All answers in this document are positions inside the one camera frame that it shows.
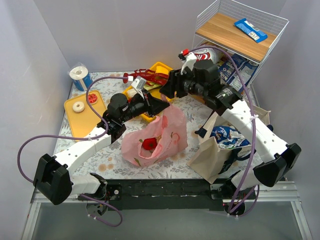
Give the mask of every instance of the gray floor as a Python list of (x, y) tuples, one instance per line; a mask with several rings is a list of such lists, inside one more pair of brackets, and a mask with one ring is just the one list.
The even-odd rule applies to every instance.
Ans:
[[(42, 203), (33, 240), (300, 240), (290, 202), (258, 202), (235, 219), (203, 209), (124, 210), (113, 228), (87, 217), (85, 203)], [(116, 223), (116, 212), (103, 218)]]

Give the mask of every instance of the wooden board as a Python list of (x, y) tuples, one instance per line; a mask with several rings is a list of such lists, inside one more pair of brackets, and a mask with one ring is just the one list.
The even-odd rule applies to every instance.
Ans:
[(256, 43), (235, 26), (236, 21), (232, 17), (217, 13), (200, 27), (196, 34), (249, 59), (261, 62), (277, 36), (262, 29), (268, 38)]
[[(98, 97), (98, 101), (92, 106), (94, 110), (96, 110), (102, 116), (107, 109), (100, 92), (97, 90), (92, 90), (89, 92), (89, 94), (95, 94)], [(84, 103), (84, 110), (82, 112), (73, 111), (72, 106), (76, 102)], [(87, 136), (101, 121), (101, 119), (88, 106), (86, 94), (82, 94), (65, 101), (64, 109), (69, 121), (72, 136), (76, 138), (84, 138)]]

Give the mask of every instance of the wooden shelf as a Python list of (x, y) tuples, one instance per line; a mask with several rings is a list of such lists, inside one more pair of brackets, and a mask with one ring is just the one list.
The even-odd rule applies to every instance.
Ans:
[(236, 28), (236, 21), (232, 17), (217, 13), (195, 33), (208, 41), (260, 63), (277, 36), (262, 29), (268, 35), (268, 38), (256, 43), (252, 38)]

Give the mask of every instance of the yellow basket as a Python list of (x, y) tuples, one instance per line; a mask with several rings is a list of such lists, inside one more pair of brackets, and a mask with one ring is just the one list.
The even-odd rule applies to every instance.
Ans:
[[(165, 65), (164, 63), (157, 61), (152, 67), (150, 67), (150, 70), (155, 71), (156, 73), (164, 73), (164, 74), (168, 74), (171, 70), (173, 70), (171, 67)], [(123, 94), (126, 96), (127, 99), (129, 99), (129, 96), (127, 94), (127, 91), (132, 89), (132, 86), (127, 87)], [(157, 99), (161, 99), (161, 93), (159, 92), (159, 88), (155, 88), (155, 89), (151, 89), (149, 90), (149, 92), (151, 93), (151, 95)], [(168, 102), (171, 102), (173, 99), (170, 98), (166, 98), (168, 100)], [(152, 122), (153, 120), (156, 119), (156, 117), (149, 117), (146, 114), (141, 114), (140, 115), (143, 119), (145, 119), (148, 123)]]

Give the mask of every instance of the wall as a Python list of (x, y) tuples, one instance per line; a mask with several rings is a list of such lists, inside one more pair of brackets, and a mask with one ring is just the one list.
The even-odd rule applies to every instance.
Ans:
[(255, 82), (274, 131), (302, 153), (288, 178), (296, 182), (313, 239), (320, 239), (320, 68), (318, 0), (287, 0), (280, 16), (290, 20)]
[(213, 0), (34, 0), (70, 66), (135, 70), (161, 61), (175, 68), (191, 48), (196, 19)]
[[(0, 1), (0, 239), (22, 236), (33, 186), (19, 173), (17, 152), (28, 138), (57, 134), (71, 82), (68, 64), (32, 0)], [(22, 152), (33, 179), (39, 157), (55, 140), (38, 140)]]

